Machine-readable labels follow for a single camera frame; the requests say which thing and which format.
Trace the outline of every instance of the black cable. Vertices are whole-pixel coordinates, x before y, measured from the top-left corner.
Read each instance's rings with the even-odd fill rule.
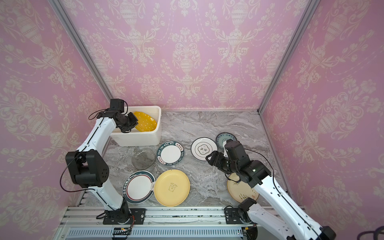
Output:
[[[125,115],[125,114],[128,113],[128,103],[127,103],[125,100],[123,100],[123,101],[124,101],[124,103],[127,105],[127,111],[125,111],[125,113],[123,114],[123,115]]]
[[[381,226],[379,228],[377,228],[375,231],[364,231],[364,232],[361,232],[359,233],[359,235],[357,236],[357,240],[360,240],[360,238],[366,234],[370,234],[370,233],[373,233],[373,238],[375,238],[375,233],[377,234],[377,238],[378,239],[378,235],[379,234],[384,234],[384,232],[382,232],[383,230],[380,231],[380,228],[384,228],[384,226]]]
[[[249,235],[246,232],[243,232],[243,235],[247,237],[247,240],[250,240]]]
[[[99,127],[97,127],[96,130],[93,132],[92,136],[90,137],[90,139],[88,140],[88,143],[87,143],[86,145],[88,145],[88,144],[91,142],[91,139],[93,138],[93,136],[95,135],[95,133],[96,133],[96,131],[97,131],[98,129],[99,129]],[[78,160],[80,156],[81,156],[81,155],[78,154],[77,158],[74,158],[74,159],[73,159],[73,160],[72,160],[72,161],[65,167],[63,173],[62,173],[61,176],[60,176],[60,187],[61,187],[61,189],[63,189],[65,192],[81,192],[81,191],[84,191],[84,190],[94,190],[94,189],[92,189],[92,188],[86,188],[86,189],[81,189],[81,190],[76,190],[76,191],[68,191],[68,190],[64,189],[63,185],[61,184],[61,180],[63,179],[63,175],[64,175],[64,173],[65,173],[65,170],[67,170],[68,166],[69,166],[73,161]]]
[[[261,153],[259,153],[259,152],[256,152],[256,151],[253,151],[253,150],[250,150],[250,149],[246,149],[246,148],[244,148],[244,150],[248,150],[248,151],[251,151],[251,152],[255,152],[255,153],[257,153],[257,154],[260,154],[261,156],[263,156],[264,157],[264,159],[268,162],[268,164],[269,164],[269,166],[272,168],[272,181],[273,181],[273,185],[275,186],[275,189],[277,190],[277,192],[280,194],[280,196],[282,196],[283,197],[283,199],[288,203],[288,205],[293,209],[293,211],[295,211],[295,213],[304,221],[304,223],[305,224],[307,224],[309,227],[310,227],[310,229],[312,229],[313,230],[313,232],[314,233],[316,233],[316,235],[317,235],[317,237],[320,239],[320,240],[322,240],[321,239],[321,237],[319,236],[319,234],[313,229],[313,227],[309,224],[309,223],[307,223],[307,221],[296,211],[296,209],[289,203],[289,201],[282,195],[282,193],[277,189],[277,187],[276,187],[276,184],[275,184],[275,170],[273,169],[273,167],[272,167],[272,165],[271,165],[271,163],[268,161],[268,159],[264,156],[264,155],[262,155]]]
[[[240,179],[239,179],[238,181],[235,181],[235,180],[230,179],[230,178],[226,175],[226,173],[224,173],[224,176],[225,176],[228,180],[234,181],[235,183],[239,183],[239,182],[241,182]]]
[[[384,226],[378,227],[375,232],[373,233],[373,239],[378,240],[379,239],[379,234],[383,234],[381,231],[384,230]]]
[[[226,209],[229,208],[229,207],[234,208],[233,206],[228,205],[228,206],[226,206],[226,207],[223,209],[223,211],[226,210]]]
[[[237,172],[237,173],[240,173],[240,170],[239,170],[239,168],[238,168],[238,166],[237,166],[237,161],[235,161],[235,168],[236,168],[236,172]]]
[[[92,120],[92,119],[94,119],[95,117],[97,117],[97,114],[96,114],[93,118],[90,118],[93,114],[95,114],[95,113],[97,113],[97,112],[104,111],[104,110],[107,110],[107,108],[106,108],[106,109],[100,109],[100,110],[97,110],[97,111],[91,113],[91,115],[88,116],[88,120]]]
[[[103,219],[103,218],[105,218],[105,212],[103,212],[103,213],[101,213],[101,214],[96,216],[96,219]]]
[[[131,217],[133,218],[132,219],[132,223],[131,223],[131,226],[129,227],[129,231],[126,231],[126,230],[123,230],[122,232],[119,232],[119,233],[114,233],[114,231],[116,231],[116,228],[113,230],[113,238],[112,238],[112,240],[115,240],[116,239],[116,235],[127,235],[125,238],[124,238],[124,240],[126,240],[127,238],[128,238],[128,236],[131,234],[131,232],[132,232],[132,228],[133,228],[133,225],[135,224],[135,216],[134,215],[131,215],[130,217],[129,217],[129,219],[131,219]]]

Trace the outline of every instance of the yellow plate with cartoon bear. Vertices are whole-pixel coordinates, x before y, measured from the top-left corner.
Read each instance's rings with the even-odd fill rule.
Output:
[[[180,170],[171,169],[163,172],[155,182],[156,200],[166,206],[174,207],[187,198],[190,183],[187,175]]]

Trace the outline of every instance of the floral wallpaper pattern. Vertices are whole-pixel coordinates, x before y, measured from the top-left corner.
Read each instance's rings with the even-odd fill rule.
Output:
[[[46,0],[1,1],[0,24],[1,238],[47,240],[77,200],[65,154],[107,101]]]
[[[116,98],[256,109],[308,0],[61,0]]]
[[[296,201],[339,239],[384,222],[383,8],[321,1],[263,113]]]

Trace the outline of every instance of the white plastic bin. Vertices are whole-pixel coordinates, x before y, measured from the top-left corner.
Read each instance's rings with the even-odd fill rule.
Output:
[[[161,108],[159,106],[135,106],[129,107],[128,112],[143,112],[151,116],[156,122],[156,129],[151,132],[140,132],[135,127],[129,133],[122,133],[116,128],[111,137],[121,147],[154,146],[160,143],[161,138]]]

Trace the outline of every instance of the plate rim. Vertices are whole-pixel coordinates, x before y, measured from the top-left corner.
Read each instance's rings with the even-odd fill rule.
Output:
[[[218,137],[219,135],[223,134],[223,133],[232,135],[232,136],[235,138],[235,141],[237,141],[237,138],[236,138],[236,136],[235,136],[234,134],[232,134],[232,133],[230,133],[230,132],[221,132],[221,133],[219,133],[219,134],[216,136],[216,138],[215,138],[215,140],[216,140],[216,144],[219,146],[219,148],[221,148],[221,149],[224,150],[224,148],[222,148],[222,147],[220,146],[220,144],[218,143],[218,139],[217,139],[217,137]]]
[[[153,117],[151,117],[149,114],[146,114],[145,112],[140,112],[140,111],[134,111],[133,114],[135,114],[135,113],[144,113],[144,114],[147,115],[149,118],[153,119],[153,121],[156,123],[156,127],[157,127],[157,121],[156,121]],[[153,131],[156,130],[156,128],[155,128],[155,129],[152,130],[152,131],[140,131],[136,126],[135,126],[135,128],[136,128],[139,132],[153,132]]]
[[[173,162],[173,163],[165,163],[165,164],[163,164],[162,162],[160,162],[160,160],[159,160],[158,157],[161,157],[161,152],[162,152],[163,149],[166,148],[167,146],[165,146],[160,152],[159,152],[159,149],[161,148],[161,146],[163,146],[164,144],[169,143],[169,142],[174,142],[174,143],[178,143],[178,144],[180,144],[180,145],[183,147],[183,150],[180,150],[180,157],[179,157],[178,160],[176,160],[176,161]],[[161,145],[158,147],[158,149],[157,149],[157,151],[156,151],[156,159],[157,159],[157,161],[158,161],[159,163],[161,163],[161,164],[164,165],[164,166],[173,166],[173,165],[176,165],[176,164],[178,164],[178,163],[183,159],[183,157],[184,157],[184,153],[185,153],[185,152],[184,152],[184,149],[185,149],[185,147],[184,147],[181,143],[179,143],[179,142],[177,142],[177,141],[167,141],[167,142],[161,144]]]
[[[217,144],[216,144],[215,141],[213,141],[213,139],[211,139],[211,138],[209,138],[209,137],[199,137],[199,138],[195,139],[195,140],[192,142],[192,144],[191,144],[191,148],[190,148],[191,153],[192,153],[192,156],[193,156],[194,158],[196,158],[197,160],[199,160],[199,161],[206,162],[207,160],[200,160],[200,159],[198,159],[197,157],[195,157],[195,155],[194,155],[193,152],[192,152],[192,145],[193,145],[193,143],[196,142],[196,140],[198,140],[198,139],[200,139],[200,138],[208,138],[208,139],[210,139],[212,142],[215,143],[216,148],[217,148]]]
[[[152,183],[151,183],[151,184],[153,184],[153,189],[149,191],[148,195],[147,195],[145,198],[143,198],[142,200],[139,200],[139,201],[135,201],[135,202],[134,202],[134,201],[133,201],[132,199],[130,199],[130,198],[128,197],[128,195],[126,194],[126,189],[127,189],[127,186],[128,186],[128,184],[129,184],[129,182],[131,181],[131,179],[133,179],[133,176],[138,176],[138,175],[140,175],[140,174],[136,174],[136,173],[139,173],[139,172],[146,172],[146,173],[149,174],[149,176],[148,176],[147,174],[141,174],[141,175],[146,175],[146,176],[150,177],[150,179],[152,180]],[[146,200],[148,200],[148,199],[152,196],[152,194],[153,194],[153,192],[154,192],[154,188],[155,188],[155,185],[154,185],[155,183],[156,183],[156,178],[155,178],[155,176],[153,176],[153,174],[152,174],[151,172],[148,172],[148,171],[145,171],[145,170],[139,170],[139,171],[136,171],[136,172],[132,173],[132,174],[131,174],[131,175],[124,181],[124,183],[123,183],[123,186],[122,186],[122,189],[121,189],[123,198],[124,198],[128,203],[131,203],[131,204],[140,204],[140,203],[143,203],[143,202],[145,202]]]
[[[174,206],[178,206],[178,205],[182,204],[182,203],[187,199],[187,197],[189,196],[189,192],[190,192],[190,188],[191,188],[191,182],[190,182],[190,180],[189,180],[189,177],[185,174],[185,172],[183,172],[183,171],[181,171],[181,170],[178,170],[178,169],[169,169],[169,170],[164,171],[163,173],[168,172],[168,171],[173,171],[173,170],[177,170],[176,172],[181,172],[181,173],[183,173],[183,174],[187,177],[187,180],[188,180],[188,183],[189,183],[189,185],[188,185],[188,193],[187,193],[187,195],[186,195],[186,197],[184,198],[183,201],[181,201],[179,204],[177,204],[177,205],[173,205],[173,206],[166,206],[166,205],[162,204],[162,203],[156,198],[156,193],[154,193],[155,198],[156,198],[156,200],[158,201],[158,203],[160,203],[161,205],[166,206],[166,207],[174,207]]]
[[[233,200],[235,200],[236,202],[239,202],[238,200],[236,200],[233,196],[232,196],[232,194],[231,194],[231,192],[229,191],[229,188],[228,188],[228,183],[229,183],[229,181],[231,181],[231,180],[227,180],[227,191],[228,191],[228,193],[229,193],[229,195],[231,196],[231,198],[233,199]],[[258,195],[257,195],[257,198],[255,199],[255,201],[257,201],[257,199],[259,199],[259,197],[260,197],[260,193],[258,193],[258,192],[256,192]]]

